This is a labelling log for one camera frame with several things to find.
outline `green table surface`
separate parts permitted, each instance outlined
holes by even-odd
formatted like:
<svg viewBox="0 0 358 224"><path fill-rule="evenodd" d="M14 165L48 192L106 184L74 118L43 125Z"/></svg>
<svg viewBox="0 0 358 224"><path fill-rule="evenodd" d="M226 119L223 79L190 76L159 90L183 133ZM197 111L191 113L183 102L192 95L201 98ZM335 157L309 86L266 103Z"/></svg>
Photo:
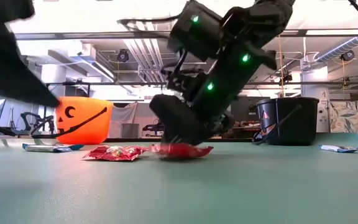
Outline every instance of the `green table surface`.
<svg viewBox="0 0 358 224"><path fill-rule="evenodd" d="M82 161L85 150L25 152L25 141L0 140L0 223L358 224L358 153L318 147L358 146L358 134L207 143L213 152L188 162Z"/></svg>

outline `black bucket handle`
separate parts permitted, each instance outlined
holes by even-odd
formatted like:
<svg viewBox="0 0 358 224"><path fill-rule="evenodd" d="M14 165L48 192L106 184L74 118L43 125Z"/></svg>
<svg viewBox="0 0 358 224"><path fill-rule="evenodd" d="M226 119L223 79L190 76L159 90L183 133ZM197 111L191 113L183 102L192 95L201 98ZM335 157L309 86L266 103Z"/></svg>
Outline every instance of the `black bucket handle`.
<svg viewBox="0 0 358 224"><path fill-rule="evenodd" d="M98 116L104 114L105 112L107 112L107 107L105 107L102 111L100 111L99 113L95 114L94 116L92 116L91 118L87 119L86 121L77 124L76 126L71 127L69 130L67 131L63 131L57 134L34 134L36 131L38 131L46 122L49 122L50 120L53 119L53 116L50 116L49 118L45 119L44 121L42 121L38 126L34 127L34 129L30 132L30 137L34 138L34 139L40 139L40 138L57 138L60 137L62 135L65 134L70 134L74 131L76 131L78 128L86 125L87 123L89 123L90 121L94 120L95 118L97 118Z"/></svg>
<svg viewBox="0 0 358 224"><path fill-rule="evenodd" d="M290 116L292 116L295 112L297 112L300 109L302 109L302 106L299 104L296 105L295 108L290 113L288 113L280 122L267 126L266 128L269 128L269 127L275 125L274 128L272 130L270 130L265 136L263 136L262 138L258 138L258 136L262 132L262 128L261 128L260 131L258 131L257 133L254 134L254 137L252 138L252 143L258 146L258 145L266 142L266 140L269 138L269 136L272 132L276 131L278 129L278 127L280 127Z"/></svg>

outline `red candy wrapper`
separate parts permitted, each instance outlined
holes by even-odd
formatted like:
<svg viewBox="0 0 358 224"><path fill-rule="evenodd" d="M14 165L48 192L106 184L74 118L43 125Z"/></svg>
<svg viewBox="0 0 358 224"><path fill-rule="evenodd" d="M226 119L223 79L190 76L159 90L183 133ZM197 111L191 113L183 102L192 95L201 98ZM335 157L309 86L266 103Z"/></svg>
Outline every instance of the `red candy wrapper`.
<svg viewBox="0 0 358 224"><path fill-rule="evenodd" d="M162 159L191 159L208 155L214 147L196 147L189 144L157 144L151 146L151 151Z"/></svg>
<svg viewBox="0 0 358 224"><path fill-rule="evenodd" d="M105 161L133 161L147 150L147 147L142 146L99 146L83 158Z"/></svg>

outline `black robotic arm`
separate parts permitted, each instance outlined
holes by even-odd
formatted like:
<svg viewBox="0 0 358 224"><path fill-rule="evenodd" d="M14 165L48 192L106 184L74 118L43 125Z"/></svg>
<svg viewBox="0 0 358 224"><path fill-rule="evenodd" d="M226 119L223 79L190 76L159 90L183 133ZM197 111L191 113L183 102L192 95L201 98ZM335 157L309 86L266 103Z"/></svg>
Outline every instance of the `black robotic arm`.
<svg viewBox="0 0 358 224"><path fill-rule="evenodd" d="M168 88L183 93L183 100L156 95L150 102L165 125L164 142L197 145L231 128L234 122L225 114L231 101L260 65L277 69L275 52L261 47L285 30L293 2L257 1L245 9L234 7L224 17L196 1L187 2L168 40L180 60L172 71L162 70ZM181 70L187 53L216 62L208 73Z"/></svg>

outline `blue candy wrapper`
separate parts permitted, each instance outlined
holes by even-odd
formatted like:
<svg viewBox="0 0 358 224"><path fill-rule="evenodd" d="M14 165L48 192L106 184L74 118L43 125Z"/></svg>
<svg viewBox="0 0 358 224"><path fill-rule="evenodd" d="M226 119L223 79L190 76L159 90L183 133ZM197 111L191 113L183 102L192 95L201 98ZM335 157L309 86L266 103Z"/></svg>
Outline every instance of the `blue candy wrapper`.
<svg viewBox="0 0 358 224"><path fill-rule="evenodd" d="M358 148L356 147L348 147L348 146L327 146L320 145L321 150L331 151L331 152L339 152L339 153L353 153L357 152Z"/></svg>
<svg viewBox="0 0 358 224"><path fill-rule="evenodd" d="M84 145L72 145L72 146L62 146L62 145L54 145L54 146L43 146L36 144L23 144L23 149L27 152L72 152L80 150Z"/></svg>

